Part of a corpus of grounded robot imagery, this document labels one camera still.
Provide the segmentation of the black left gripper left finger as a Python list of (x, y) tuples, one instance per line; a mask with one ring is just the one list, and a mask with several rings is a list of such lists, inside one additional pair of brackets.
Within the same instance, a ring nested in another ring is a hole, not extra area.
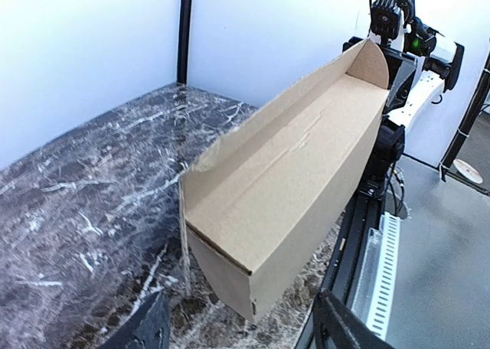
[(168, 301), (155, 292), (99, 348), (169, 348), (170, 331)]

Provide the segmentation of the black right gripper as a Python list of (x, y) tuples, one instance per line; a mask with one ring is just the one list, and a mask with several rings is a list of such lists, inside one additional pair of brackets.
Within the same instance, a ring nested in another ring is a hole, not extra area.
[(417, 68), (414, 58), (358, 37), (343, 43), (342, 52), (353, 56), (342, 78), (346, 97), (353, 100), (350, 109), (388, 114), (405, 105)]

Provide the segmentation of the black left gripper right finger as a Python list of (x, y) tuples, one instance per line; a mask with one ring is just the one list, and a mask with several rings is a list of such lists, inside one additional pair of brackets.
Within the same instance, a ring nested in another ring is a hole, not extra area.
[(312, 317), (317, 348), (328, 348), (328, 340), (336, 348), (393, 348), (371, 331), (330, 290), (317, 293)]

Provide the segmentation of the brown cardboard box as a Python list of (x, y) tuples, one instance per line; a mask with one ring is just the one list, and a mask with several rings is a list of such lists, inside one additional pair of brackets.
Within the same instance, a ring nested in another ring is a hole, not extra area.
[(255, 323), (309, 261), (366, 167), (388, 96), (370, 40), (222, 135), (181, 177), (188, 243), (216, 296)]

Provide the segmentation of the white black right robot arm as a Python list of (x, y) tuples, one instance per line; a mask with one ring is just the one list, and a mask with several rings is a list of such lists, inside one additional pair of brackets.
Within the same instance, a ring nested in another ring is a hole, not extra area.
[(373, 11), (367, 39), (342, 50), (351, 57), (341, 80), (350, 148), (340, 178), (353, 197), (383, 201), (411, 125), (456, 85), (464, 47), (413, 14)]

